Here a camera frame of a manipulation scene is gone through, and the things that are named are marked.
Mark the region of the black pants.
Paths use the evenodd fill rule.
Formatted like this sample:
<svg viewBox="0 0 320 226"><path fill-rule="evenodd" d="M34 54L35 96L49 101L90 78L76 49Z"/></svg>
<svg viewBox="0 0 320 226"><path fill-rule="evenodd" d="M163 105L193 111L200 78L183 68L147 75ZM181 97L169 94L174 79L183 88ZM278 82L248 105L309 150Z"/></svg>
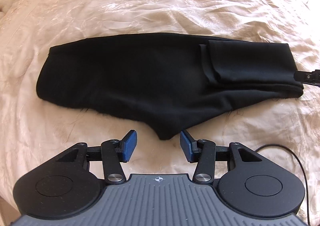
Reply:
<svg viewBox="0 0 320 226"><path fill-rule="evenodd" d="M303 85L290 48L174 33L87 38L50 48L37 95L74 109L142 121L161 140Z"/></svg>

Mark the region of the cream embroidered bedspread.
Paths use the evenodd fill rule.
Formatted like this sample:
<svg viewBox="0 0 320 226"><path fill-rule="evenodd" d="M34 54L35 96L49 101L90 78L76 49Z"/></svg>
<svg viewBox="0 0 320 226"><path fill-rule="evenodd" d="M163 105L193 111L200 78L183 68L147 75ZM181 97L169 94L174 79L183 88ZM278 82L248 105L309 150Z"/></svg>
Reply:
<svg viewBox="0 0 320 226"><path fill-rule="evenodd" d="M48 50L79 39L175 32L288 43L300 70L319 68L317 19L303 0L16 0L1 20L1 197L22 175L85 141L98 145L131 129L131 173L193 173L179 138L159 140L147 125L40 100L37 77Z"/></svg>

